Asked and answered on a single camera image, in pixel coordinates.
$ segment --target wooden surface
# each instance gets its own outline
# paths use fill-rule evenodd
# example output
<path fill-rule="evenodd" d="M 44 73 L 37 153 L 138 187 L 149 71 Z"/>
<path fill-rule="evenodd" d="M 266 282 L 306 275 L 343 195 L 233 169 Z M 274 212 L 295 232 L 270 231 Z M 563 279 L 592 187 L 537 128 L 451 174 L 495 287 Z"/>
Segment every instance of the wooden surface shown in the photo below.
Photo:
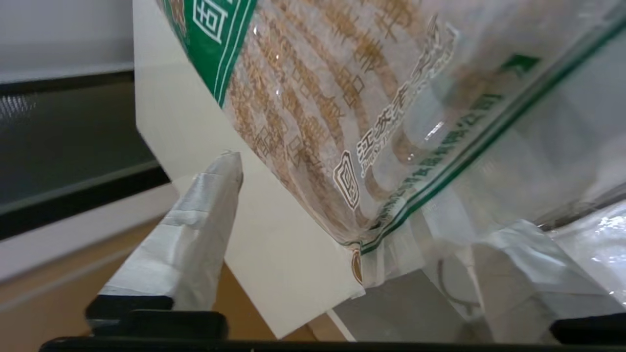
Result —
<path fill-rule="evenodd" d="M 85 308 L 157 223 L 135 227 L 1 283 L 0 351 L 35 352 L 53 338 L 88 334 Z M 275 339 L 226 266 L 214 310 L 226 315 L 229 339 Z M 314 341 L 315 337 L 304 326 L 285 340 Z"/>
<path fill-rule="evenodd" d="M 324 313 L 307 324 L 309 330 L 318 341 L 345 342 L 346 337 L 341 333 L 335 322 Z"/>

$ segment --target white wall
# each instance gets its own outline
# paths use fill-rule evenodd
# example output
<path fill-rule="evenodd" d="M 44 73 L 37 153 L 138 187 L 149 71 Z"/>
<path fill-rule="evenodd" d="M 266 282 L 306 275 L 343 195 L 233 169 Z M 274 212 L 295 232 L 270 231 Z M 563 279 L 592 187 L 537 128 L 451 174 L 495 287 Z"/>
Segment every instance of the white wall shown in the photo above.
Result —
<path fill-rule="evenodd" d="M 0 0 L 0 83 L 129 70 L 128 0 Z"/>

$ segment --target gray surface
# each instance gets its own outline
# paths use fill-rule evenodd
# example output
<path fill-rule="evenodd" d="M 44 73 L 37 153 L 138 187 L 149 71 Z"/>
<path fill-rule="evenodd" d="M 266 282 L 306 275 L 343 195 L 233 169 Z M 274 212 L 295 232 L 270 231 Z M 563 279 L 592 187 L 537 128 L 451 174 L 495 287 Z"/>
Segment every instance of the gray surface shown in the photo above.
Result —
<path fill-rule="evenodd" d="M 158 165 L 134 84 L 0 96 L 0 214 Z"/>
<path fill-rule="evenodd" d="M 475 342 L 465 320 L 422 271 L 334 308 L 356 341 Z"/>

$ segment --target green border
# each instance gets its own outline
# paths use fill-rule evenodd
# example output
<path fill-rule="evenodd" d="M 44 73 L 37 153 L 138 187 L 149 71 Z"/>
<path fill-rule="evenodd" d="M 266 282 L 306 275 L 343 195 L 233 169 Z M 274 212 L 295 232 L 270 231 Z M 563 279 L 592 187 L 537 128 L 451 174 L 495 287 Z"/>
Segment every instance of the green border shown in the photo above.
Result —
<path fill-rule="evenodd" d="M 439 192 L 442 189 L 444 189 L 445 186 L 447 186 L 461 172 L 463 172 L 467 167 L 469 167 L 487 148 L 489 148 L 494 142 L 496 142 L 497 139 L 500 138 L 500 136 L 502 136 L 502 134 L 504 134 L 504 132 L 507 131 L 507 129 L 509 129 L 509 127 L 511 127 L 522 115 L 524 115 L 530 108 L 535 106 L 535 104 L 539 102 L 544 96 L 546 96 L 548 92 L 552 91 L 554 87 L 556 87 L 566 77 L 568 77 L 570 73 L 572 73 L 574 70 L 580 67 L 582 63 L 584 63 L 589 57 L 591 57 L 599 49 L 601 49 L 601 47 L 604 46 L 608 41 L 610 41 L 611 39 L 616 37 L 616 35 L 621 33 L 624 30 L 624 28 L 626 28 L 626 16 L 625 16 L 626 13 L 624 11 L 626 6 L 624 6 L 623 4 L 620 6 L 622 7 L 621 9 L 617 8 L 613 12 L 614 14 L 617 13 L 616 16 L 619 16 L 620 18 L 618 18 L 606 32 L 604 32 L 603 34 L 597 34 L 595 32 L 592 32 L 588 35 L 588 37 L 591 36 L 591 38 L 582 39 L 583 41 L 587 40 L 590 43 L 588 43 L 583 49 L 578 49 L 578 47 L 573 49 L 574 51 L 581 51 L 580 54 L 576 54 L 576 53 L 566 54 L 567 57 L 574 56 L 574 58 L 566 59 L 569 62 L 562 63 L 561 64 L 563 65 L 562 69 L 560 70 L 558 70 L 558 68 L 553 69 L 553 70 L 558 70 L 556 73 L 546 72 L 544 74 L 544 77 L 546 76 L 552 76 L 552 77 L 544 78 L 546 82 L 544 82 L 544 84 L 541 85 L 539 89 L 537 89 L 536 91 L 532 91 L 533 87 L 530 87 L 529 88 L 530 91 L 527 91 L 526 93 L 522 94 L 518 99 L 516 99 L 516 101 L 514 101 L 501 114 L 501 115 L 507 115 L 510 113 L 511 117 L 507 120 L 500 121 L 501 122 L 500 127 L 497 128 L 497 130 L 495 130 L 491 134 L 491 136 L 485 137 L 485 135 L 488 134 L 490 130 L 496 128 L 495 126 L 499 124 L 499 121 L 496 120 L 488 128 L 486 128 L 485 131 L 483 131 L 481 135 L 479 135 L 478 138 L 476 138 L 472 143 L 470 143 L 463 152 L 461 152 L 443 171 L 439 173 L 437 177 L 432 179 L 429 182 L 429 184 L 424 186 L 422 190 L 420 190 L 418 193 L 413 195 L 406 202 L 407 205 L 411 203 L 414 203 L 414 204 L 409 205 L 408 207 L 407 205 L 405 205 L 405 207 L 400 212 L 398 212 L 398 214 L 391 221 L 391 223 L 387 225 L 387 227 L 383 231 L 381 231 L 381 234 L 379 234 L 374 240 L 366 244 L 363 244 L 362 241 L 350 241 L 350 242 L 342 243 L 342 245 L 349 246 L 351 244 L 359 244 L 361 245 L 361 254 L 367 254 L 375 250 L 376 248 L 378 248 L 378 245 L 381 243 L 381 241 L 385 237 L 387 237 L 387 235 L 389 235 L 398 227 L 400 227 L 413 212 L 421 208 L 426 202 L 430 201 L 435 195 L 439 194 Z M 468 151 L 471 150 L 471 148 L 473 148 L 478 143 L 478 141 L 483 138 L 487 138 L 484 144 L 480 145 L 467 159 L 463 160 L 461 164 L 458 165 L 456 169 L 452 171 L 443 181 L 441 181 L 439 185 L 435 186 L 435 188 L 432 191 L 430 191 L 429 194 L 427 194 L 425 197 L 415 202 L 415 200 L 422 193 L 426 192 L 427 189 L 430 186 L 432 186 L 432 184 L 434 184 L 441 177 L 443 177 L 445 173 L 448 172 L 449 169 L 454 167 L 454 164 L 456 164 L 456 162 L 461 157 L 463 157 L 464 154 L 468 153 Z"/>

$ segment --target transparent plastic bag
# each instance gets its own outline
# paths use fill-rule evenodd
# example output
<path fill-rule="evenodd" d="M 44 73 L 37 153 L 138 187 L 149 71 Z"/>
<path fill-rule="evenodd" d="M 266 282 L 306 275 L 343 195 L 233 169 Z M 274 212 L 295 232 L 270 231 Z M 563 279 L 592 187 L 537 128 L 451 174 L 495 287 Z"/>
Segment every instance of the transparent plastic bag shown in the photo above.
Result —
<path fill-rule="evenodd" d="M 506 130 L 503 111 L 617 4 L 161 3 L 239 135 L 363 254 Z"/>
<path fill-rule="evenodd" d="M 361 257 L 376 286 L 518 219 L 553 229 L 626 195 L 626 35 L 543 96 L 448 187 Z"/>

